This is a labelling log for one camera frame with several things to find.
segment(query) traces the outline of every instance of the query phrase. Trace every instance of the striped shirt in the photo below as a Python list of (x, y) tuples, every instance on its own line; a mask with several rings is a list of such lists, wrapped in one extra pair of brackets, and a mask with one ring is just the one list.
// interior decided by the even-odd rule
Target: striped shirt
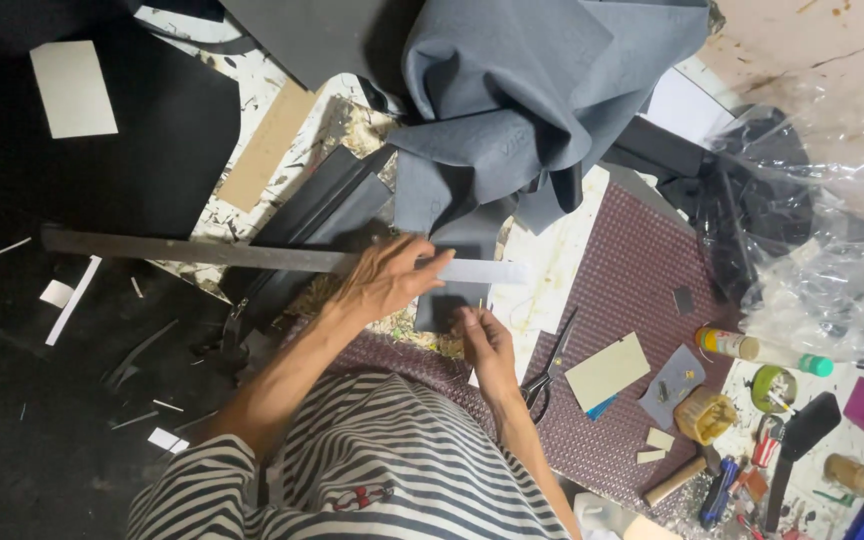
[(224, 435), (178, 453), (129, 510), (129, 539), (569, 538), (509, 450), (397, 374), (326, 376), (281, 450), (281, 504), (251, 507), (252, 450)]

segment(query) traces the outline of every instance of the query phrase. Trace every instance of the scissors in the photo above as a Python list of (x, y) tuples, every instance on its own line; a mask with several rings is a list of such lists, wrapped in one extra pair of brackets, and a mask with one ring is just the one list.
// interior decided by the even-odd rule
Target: scissors
[(576, 313), (579, 313), (578, 307), (576, 307), (572, 311), (572, 314), (568, 316), (568, 321), (565, 323), (565, 329), (561, 331), (555, 351), (552, 352), (552, 357), (550, 357), (548, 363), (545, 364), (545, 369), (543, 369), (538, 376), (518, 389), (522, 394), (522, 399), (525, 400), (525, 407), (527, 407), (529, 411), (532, 411), (536, 401), (539, 399), (539, 394), (545, 394), (545, 403), (538, 411), (538, 415), (534, 416), (532, 419), (536, 425), (542, 422), (543, 418), (546, 417), (546, 411), (548, 411), (549, 404), (552, 402), (552, 391), (550, 385), (555, 379), (555, 376), (562, 371), (563, 351), (566, 350), (566, 347), (569, 345), (569, 339), (572, 336), (572, 323), (575, 322)]

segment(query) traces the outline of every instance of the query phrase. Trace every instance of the person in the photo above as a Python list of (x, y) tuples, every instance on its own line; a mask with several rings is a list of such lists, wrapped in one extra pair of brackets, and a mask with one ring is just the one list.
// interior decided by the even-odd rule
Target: person
[[(442, 287), (454, 251), (400, 235), (365, 251), (321, 313), (176, 454), (129, 509), (126, 537), (582, 538), (516, 379), (512, 337), (457, 312), (498, 442), (461, 407), (397, 374), (323, 375), (367, 324)], [(430, 259), (419, 265), (419, 258)], [(246, 501), (281, 460), (280, 499)]]

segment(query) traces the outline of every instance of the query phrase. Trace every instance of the green bottle cap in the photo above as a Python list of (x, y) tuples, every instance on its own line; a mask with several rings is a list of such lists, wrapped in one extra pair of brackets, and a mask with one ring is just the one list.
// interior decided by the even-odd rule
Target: green bottle cap
[(825, 356), (815, 356), (813, 354), (803, 354), (798, 361), (798, 365), (802, 371), (811, 373), (817, 377), (828, 377), (833, 373), (835, 363)]

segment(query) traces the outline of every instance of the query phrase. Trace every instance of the hand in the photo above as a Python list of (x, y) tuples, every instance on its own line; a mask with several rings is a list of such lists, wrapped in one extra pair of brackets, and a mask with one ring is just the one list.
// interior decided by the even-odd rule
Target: hand
[(493, 406), (510, 398), (522, 399), (509, 329), (491, 311), (481, 307), (460, 307), (456, 320), (463, 338), (465, 361), (475, 368), (486, 402)]
[[(421, 269), (416, 260), (433, 257)], [(417, 296), (446, 284), (438, 274), (455, 257), (455, 250), (435, 254), (431, 242), (401, 234), (362, 253), (358, 265), (339, 292), (329, 300), (344, 318), (365, 326), (405, 308)]]

